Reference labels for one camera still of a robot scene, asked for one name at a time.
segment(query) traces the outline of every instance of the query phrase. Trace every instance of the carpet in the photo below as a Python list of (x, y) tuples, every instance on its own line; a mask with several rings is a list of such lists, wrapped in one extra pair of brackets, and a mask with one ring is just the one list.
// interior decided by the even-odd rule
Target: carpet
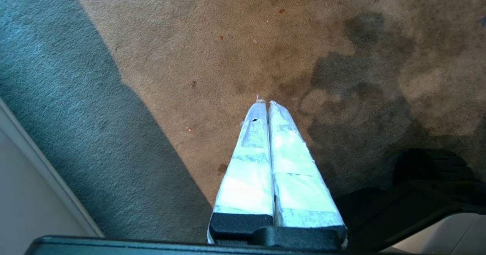
[(203, 241), (256, 94), (333, 196), (405, 148), (486, 178), (486, 0), (1, 0), (0, 96), (107, 236)]

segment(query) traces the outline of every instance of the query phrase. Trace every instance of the white wrapping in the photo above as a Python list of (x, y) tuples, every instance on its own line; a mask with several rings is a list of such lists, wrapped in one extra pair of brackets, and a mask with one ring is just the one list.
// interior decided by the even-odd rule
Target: white wrapping
[(265, 101), (253, 104), (241, 124), (233, 156), (222, 179), (213, 212), (274, 213)]
[(292, 116), (274, 101), (270, 102), (269, 127), (276, 196), (275, 224), (290, 227), (344, 226)]

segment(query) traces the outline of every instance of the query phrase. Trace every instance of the beige carpet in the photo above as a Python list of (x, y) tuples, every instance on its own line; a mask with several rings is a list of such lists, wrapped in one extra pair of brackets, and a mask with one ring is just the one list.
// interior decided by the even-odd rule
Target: beige carpet
[(79, 1), (210, 203), (257, 94), (335, 196), (387, 184), (410, 146), (486, 176), (486, 0)]

